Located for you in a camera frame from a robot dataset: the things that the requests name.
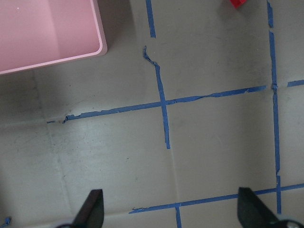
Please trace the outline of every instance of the black object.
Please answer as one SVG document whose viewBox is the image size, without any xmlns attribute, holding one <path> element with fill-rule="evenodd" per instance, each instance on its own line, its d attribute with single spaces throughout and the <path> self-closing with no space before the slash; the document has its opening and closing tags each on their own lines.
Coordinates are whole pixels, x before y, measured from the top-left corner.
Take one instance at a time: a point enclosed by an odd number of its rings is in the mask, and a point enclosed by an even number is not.
<svg viewBox="0 0 304 228">
<path fill-rule="evenodd" d="M 239 188 L 237 217 L 243 228 L 304 228 L 293 220 L 279 220 L 250 188 Z"/>
<path fill-rule="evenodd" d="M 104 223 L 104 197 L 102 189 L 92 190 L 72 224 L 56 228 L 101 228 Z"/>
</svg>

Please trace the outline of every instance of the red object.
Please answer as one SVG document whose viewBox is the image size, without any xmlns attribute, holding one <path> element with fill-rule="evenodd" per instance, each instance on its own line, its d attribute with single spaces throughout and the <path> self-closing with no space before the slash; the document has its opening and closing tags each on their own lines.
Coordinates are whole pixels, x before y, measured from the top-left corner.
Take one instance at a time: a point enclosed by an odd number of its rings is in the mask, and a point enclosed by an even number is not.
<svg viewBox="0 0 304 228">
<path fill-rule="evenodd" d="M 238 8 L 239 6 L 243 5 L 247 0 L 230 0 L 230 1 L 235 8 Z"/>
</svg>

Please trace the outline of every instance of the pink plastic container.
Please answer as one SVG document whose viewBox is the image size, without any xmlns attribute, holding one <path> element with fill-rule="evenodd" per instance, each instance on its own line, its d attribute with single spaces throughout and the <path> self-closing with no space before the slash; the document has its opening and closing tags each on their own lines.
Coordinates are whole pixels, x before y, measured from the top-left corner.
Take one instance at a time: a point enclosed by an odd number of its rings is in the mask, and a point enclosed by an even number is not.
<svg viewBox="0 0 304 228">
<path fill-rule="evenodd" d="M 97 0 L 0 1 L 0 75 L 106 52 Z"/>
</svg>

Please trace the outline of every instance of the pink tray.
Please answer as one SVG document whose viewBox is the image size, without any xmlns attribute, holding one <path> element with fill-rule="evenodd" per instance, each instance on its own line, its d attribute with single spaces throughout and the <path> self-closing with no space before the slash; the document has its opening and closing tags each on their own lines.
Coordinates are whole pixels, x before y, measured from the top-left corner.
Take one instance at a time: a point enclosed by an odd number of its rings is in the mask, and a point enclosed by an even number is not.
<svg viewBox="0 0 304 228">
<path fill-rule="evenodd" d="M 97 0 L 0 1 L 0 75 L 106 52 Z"/>
</svg>

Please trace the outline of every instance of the gray surface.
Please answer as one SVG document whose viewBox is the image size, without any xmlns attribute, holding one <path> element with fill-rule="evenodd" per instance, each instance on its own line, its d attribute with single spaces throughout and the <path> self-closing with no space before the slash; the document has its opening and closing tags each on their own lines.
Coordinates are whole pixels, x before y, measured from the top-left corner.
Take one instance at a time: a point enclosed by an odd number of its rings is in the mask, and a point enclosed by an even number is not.
<svg viewBox="0 0 304 228">
<path fill-rule="evenodd" d="M 156 39 L 145 1 L 103 0 L 105 56 L 0 77 L 0 219 L 11 215 L 13 228 L 69 221 L 93 188 L 104 189 L 105 227 L 149 228 L 176 226 L 174 209 L 128 212 L 235 194 L 239 186 L 276 186 L 266 2 L 249 0 L 238 10 L 228 0 L 152 4 Z M 304 5 L 272 4 L 285 186 L 304 182 L 304 86 L 286 88 L 304 79 Z M 145 45 L 161 66 L 167 99 L 267 89 L 168 106 L 171 150 L 160 107 L 61 124 L 67 114 L 159 101 L 154 67 L 142 57 Z M 51 120 L 56 123 L 46 124 Z M 282 211 L 303 218 L 302 193 L 282 192 Z M 275 194 L 262 199 L 276 210 Z M 182 207 L 183 227 L 206 220 L 237 226 L 235 202 Z"/>
</svg>

